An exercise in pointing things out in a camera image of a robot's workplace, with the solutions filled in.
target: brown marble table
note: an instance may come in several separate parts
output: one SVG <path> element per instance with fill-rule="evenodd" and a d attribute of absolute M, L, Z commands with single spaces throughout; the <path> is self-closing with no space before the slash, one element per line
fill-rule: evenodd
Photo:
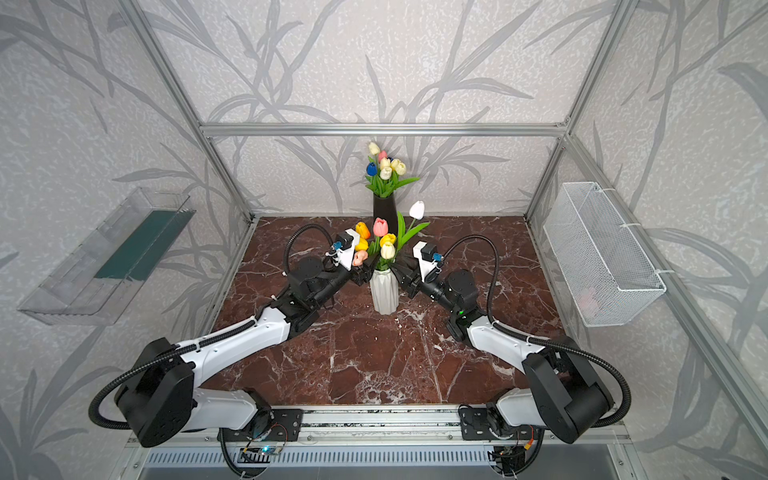
<path fill-rule="evenodd" d="M 535 335 L 563 332 L 522 217 L 429 220 L 426 235 L 416 239 L 436 243 L 441 252 L 468 233 L 494 240 L 502 265 L 493 304 L 497 319 Z M 335 235 L 357 221 L 261 218 L 214 328 L 253 315 L 285 285 L 283 248 L 298 227 L 319 223 Z M 293 245 L 292 262 L 326 250 L 322 234 L 307 231 Z M 488 244 L 475 240 L 457 247 L 446 272 L 456 268 L 475 274 L 485 307 L 493 269 Z M 525 376 L 506 362 L 455 342 L 445 328 L 447 317 L 428 297 L 419 294 L 411 300 L 402 292 L 398 311 L 381 316 L 373 310 L 370 288 L 348 283 L 336 295 L 336 305 L 322 311 L 305 333 L 235 363 L 203 387 L 253 388 L 273 405 L 323 405 L 483 403 L 513 386 L 527 386 Z"/>

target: white cable tray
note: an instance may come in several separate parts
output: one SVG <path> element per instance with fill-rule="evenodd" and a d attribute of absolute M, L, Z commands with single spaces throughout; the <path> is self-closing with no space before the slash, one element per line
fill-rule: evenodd
<path fill-rule="evenodd" d="M 586 326 L 624 325 L 667 291 L 631 227 L 595 182 L 561 185 L 544 232 Z"/>

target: tulip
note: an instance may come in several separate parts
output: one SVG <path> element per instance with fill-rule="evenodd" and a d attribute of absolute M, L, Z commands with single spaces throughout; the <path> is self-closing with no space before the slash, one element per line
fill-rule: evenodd
<path fill-rule="evenodd" d="M 395 250 L 395 245 L 392 244 L 392 242 L 385 242 L 382 245 L 381 256 L 384 260 L 391 260 L 395 258 L 395 253 L 397 253 L 397 251 Z"/>
<path fill-rule="evenodd" d="M 368 240 L 361 238 L 360 242 L 355 245 L 355 251 L 359 252 L 360 250 L 368 250 Z"/>
<path fill-rule="evenodd" d="M 377 218 L 376 221 L 373 222 L 373 234 L 377 237 L 384 237 L 388 233 L 389 226 L 386 224 L 386 220 Z"/>
<path fill-rule="evenodd" d="M 411 205 L 411 210 L 408 210 L 408 215 L 416 220 L 421 220 L 424 218 L 424 202 L 419 200 L 415 204 Z"/>
<path fill-rule="evenodd" d="M 365 250 L 360 250 L 359 252 L 355 252 L 354 258 L 352 258 L 352 265 L 354 266 L 360 266 L 362 265 L 362 262 L 364 262 L 368 258 L 368 252 Z"/>
<path fill-rule="evenodd" d="M 405 175 L 406 174 L 406 164 L 400 161 L 400 159 L 396 158 L 392 161 L 392 164 L 390 164 L 390 167 L 397 172 L 398 175 Z"/>
<path fill-rule="evenodd" d="M 384 237 L 382 237 L 381 240 L 379 240 L 379 245 L 381 247 L 384 247 L 384 243 L 390 242 L 395 243 L 395 240 L 397 240 L 397 237 L 395 237 L 394 233 L 388 233 Z"/>
<path fill-rule="evenodd" d="M 365 225 L 363 222 L 358 222 L 357 225 L 355 225 L 355 231 L 359 233 L 360 238 L 364 240 L 368 240 L 371 237 L 371 232 L 368 230 L 368 225 Z"/>

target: wallpaper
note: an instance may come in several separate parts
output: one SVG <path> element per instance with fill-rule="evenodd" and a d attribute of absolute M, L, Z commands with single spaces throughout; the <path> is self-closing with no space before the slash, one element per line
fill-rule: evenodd
<path fill-rule="evenodd" d="M 0 474 L 107 478 L 128 432 L 91 397 L 146 343 L 196 335 L 243 215 L 214 175 L 116 4 L 0 2 Z M 135 188 L 197 210 L 114 326 L 46 326 L 16 310 Z M 113 418 L 114 407 L 104 410 Z"/>
<path fill-rule="evenodd" d="M 568 335 L 617 367 L 632 388 L 624 424 L 648 478 L 768 478 L 768 458 L 690 344 L 665 297 L 625 326 L 588 329 L 581 322 L 543 226 L 560 185 L 586 180 L 566 152 L 531 217 L 532 233 Z M 620 399 L 616 381 L 598 372 Z"/>
<path fill-rule="evenodd" d="M 368 137 L 223 137 L 217 148 L 257 213 L 370 214 Z M 406 176 L 401 211 L 522 215 L 554 147 L 552 137 L 373 138 Z"/>
<path fill-rule="evenodd" d="M 766 394 L 767 41 L 764 0 L 635 12 L 576 130 Z"/>
<path fill-rule="evenodd" d="M 141 0 L 206 122 L 556 122 L 608 0 Z"/>

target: yellow tulip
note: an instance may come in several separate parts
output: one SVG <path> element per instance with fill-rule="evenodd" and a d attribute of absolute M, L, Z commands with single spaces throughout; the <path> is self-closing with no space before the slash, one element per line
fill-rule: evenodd
<path fill-rule="evenodd" d="M 382 237 L 381 240 L 379 240 L 379 245 L 381 247 L 384 247 L 384 243 L 385 242 L 390 242 L 390 243 L 394 244 L 395 240 L 397 240 L 397 237 L 395 237 L 395 234 L 394 233 L 388 233 L 384 237 Z"/>
<path fill-rule="evenodd" d="M 359 252 L 360 250 L 368 250 L 368 240 L 360 237 L 360 243 L 355 245 L 355 251 Z"/>
<path fill-rule="evenodd" d="M 360 238 L 368 240 L 371 237 L 368 225 L 365 225 L 363 222 L 358 222 L 357 225 L 355 225 L 355 231 L 360 234 Z"/>
<path fill-rule="evenodd" d="M 381 249 L 382 258 L 384 260 L 391 260 L 395 258 L 395 253 L 397 253 L 397 250 L 395 250 L 395 246 L 392 242 L 384 242 Z"/>

